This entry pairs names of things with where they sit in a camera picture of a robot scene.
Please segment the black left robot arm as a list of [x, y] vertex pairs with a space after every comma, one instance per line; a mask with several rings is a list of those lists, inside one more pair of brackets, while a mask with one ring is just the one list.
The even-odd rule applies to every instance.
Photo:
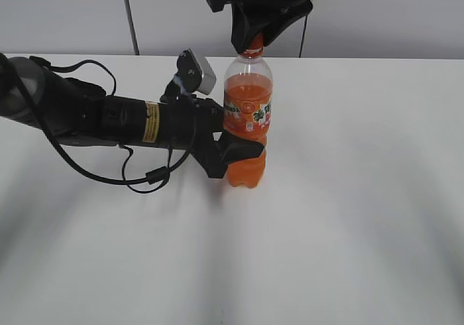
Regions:
[[[73, 77], [77, 65], [42, 57], [1, 57], [1, 116], [43, 132], [59, 156], [86, 178], [115, 186], [165, 183], [187, 158], [210, 178], [228, 167], [223, 109], [208, 97], [215, 85], [209, 63], [183, 51], [158, 102], [118, 96]], [[79, 165], [68, 147], [134, 147], [181, 151], [179, 160], [138, 178], [99, 176]]]

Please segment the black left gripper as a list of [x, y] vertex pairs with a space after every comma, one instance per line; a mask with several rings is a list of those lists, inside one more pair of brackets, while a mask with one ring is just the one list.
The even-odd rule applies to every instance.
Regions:
[[[183, 150], [168, 167], [177, 170], [192, 156], [209, 178], [223, 178], [227, 165], [258, 158], [265, 146], [223, 131], [223, 108], [210, 98], [183, 94], [177, 85], [166, 87], [159, 103], [159, 146]], [[218, 142], [215, 133], [222, 132]]]

